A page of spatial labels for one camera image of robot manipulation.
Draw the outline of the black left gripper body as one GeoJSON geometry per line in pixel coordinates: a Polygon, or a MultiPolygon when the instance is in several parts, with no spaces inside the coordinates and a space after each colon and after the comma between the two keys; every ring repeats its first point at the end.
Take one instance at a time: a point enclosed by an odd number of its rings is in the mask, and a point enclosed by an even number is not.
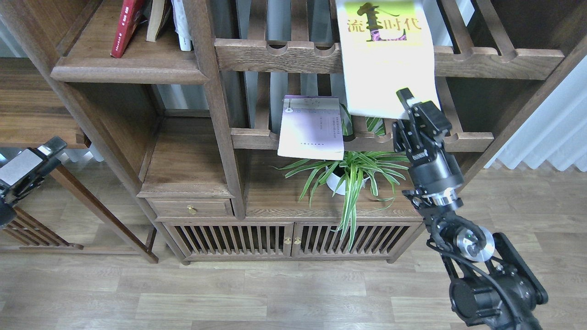
{"type": "Polygon", "coordinates": [[[16,187],[1,188],[1,227],[5,228],[16,217],[15,205],[41,186],[46,177],[25,178],[16,187]]]}

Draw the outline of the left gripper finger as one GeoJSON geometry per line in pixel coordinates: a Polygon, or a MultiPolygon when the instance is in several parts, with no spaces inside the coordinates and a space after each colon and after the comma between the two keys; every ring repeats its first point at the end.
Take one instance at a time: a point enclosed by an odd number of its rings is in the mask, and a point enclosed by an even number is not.
{"type": "Polygon", "coordinates": [[[60,137],[51,138],[38,148],[27,148],[0,169],[1,188],[16,187],[25,178],[46,177],[61,165],[58,156],[67,147],[60,137]]]}

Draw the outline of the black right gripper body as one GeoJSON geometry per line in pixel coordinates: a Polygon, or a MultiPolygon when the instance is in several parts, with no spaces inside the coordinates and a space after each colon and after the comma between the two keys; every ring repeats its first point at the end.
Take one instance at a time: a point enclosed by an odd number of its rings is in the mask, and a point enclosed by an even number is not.
{"type": "Polygon", "coordinates": [[[407,120],[393,124],[395,152],[405,152],[416,195],[430,202],[454,202],[463,174],[455,157],[444,148],[452,128],[445,114],[431,101],[402,101],[407,120]]]}

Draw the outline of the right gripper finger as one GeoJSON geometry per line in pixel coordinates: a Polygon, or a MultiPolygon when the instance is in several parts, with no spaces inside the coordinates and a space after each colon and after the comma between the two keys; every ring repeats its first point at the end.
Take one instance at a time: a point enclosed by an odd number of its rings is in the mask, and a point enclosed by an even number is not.
{"type": "Polygon", "coordinates": [[[400,104],[403,106],[403,113],[399,116],[399,120],[415,121],[415,105],[417,105],[417,98],[415,98],[409,88],[402,88],[396,92],[400,104]]]}

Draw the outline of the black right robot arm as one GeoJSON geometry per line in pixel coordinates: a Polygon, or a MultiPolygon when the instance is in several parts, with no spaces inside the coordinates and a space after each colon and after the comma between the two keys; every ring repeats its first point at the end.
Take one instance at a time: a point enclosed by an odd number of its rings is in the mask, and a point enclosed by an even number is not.
{"type": "Polygon", "coordinates": [[[418,101],[409,88],[397,95],[407,118],[393,124],[394,150],[409,159],[414,186],[402,193],[423,217],[427,245],[442,257],[453,312],[467,326],[540,330],[532,312],[548,302],[541,282],[505,234],[491,233],[456,213],[463,206],[456,190],[464,177],[444,147],[451,123],[433,102],[418,101]]]}

